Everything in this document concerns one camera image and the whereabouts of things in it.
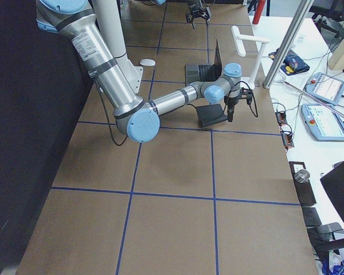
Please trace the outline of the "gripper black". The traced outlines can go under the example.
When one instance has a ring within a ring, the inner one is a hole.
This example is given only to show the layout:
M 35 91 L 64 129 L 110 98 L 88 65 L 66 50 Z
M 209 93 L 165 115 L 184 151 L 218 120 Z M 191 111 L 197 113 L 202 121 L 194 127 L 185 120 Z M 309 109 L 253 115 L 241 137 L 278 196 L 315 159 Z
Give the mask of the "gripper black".
M 233 121 L 233 115 L 234 115 L 234 106 L 238 104 L 238 102 L 241 100 L 241 96 L 239 93 L 231 93 L 227 96 L 225 96 L 225 104 L 227 105 L 227 121 L 232 122 Z
M 211 19 L 210 7 L 203 7 L 200 0 L 188 0 L 187 5 L 189 12 L 185 13 L 186 22 L 191 24 L 192 28 L 195 28 L 194 19 L 196 14 L 202 14 L 202 18 L 205 20 L 206 26 L 209 26 Z

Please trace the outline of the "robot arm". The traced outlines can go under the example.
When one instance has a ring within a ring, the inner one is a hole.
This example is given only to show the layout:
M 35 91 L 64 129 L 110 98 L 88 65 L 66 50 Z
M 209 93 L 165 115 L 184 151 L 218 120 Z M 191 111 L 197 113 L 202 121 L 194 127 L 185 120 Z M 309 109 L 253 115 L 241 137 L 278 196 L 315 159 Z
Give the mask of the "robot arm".
M 36 1 L 36 9 L 40 29 L 71 40 L 89 76 L 112 104 L 117 128 L 135 142 L 148 142 L 157 135 L 160 115 L 200 98 L 213 104 L 242 94 L 241 67 L 230 63 L 213 82 L 194 82 L 144 101 L 136 84 L 142 68 L 127 58 L 116 1 Z

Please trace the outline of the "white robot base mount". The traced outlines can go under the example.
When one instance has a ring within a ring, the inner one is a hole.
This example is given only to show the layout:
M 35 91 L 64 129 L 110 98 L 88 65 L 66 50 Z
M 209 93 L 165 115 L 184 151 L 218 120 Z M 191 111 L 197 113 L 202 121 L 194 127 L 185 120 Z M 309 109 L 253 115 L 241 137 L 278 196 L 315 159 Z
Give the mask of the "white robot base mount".
M 143 69 L 135 67 L 128 59 L 118 4 L 116 1 L 89 1 L 98 25 L 87 30 L 85 64 L 92 78 L 100 76 L 107 69 L 116 69 L 124 76 L 123 89 L 137 95 Z

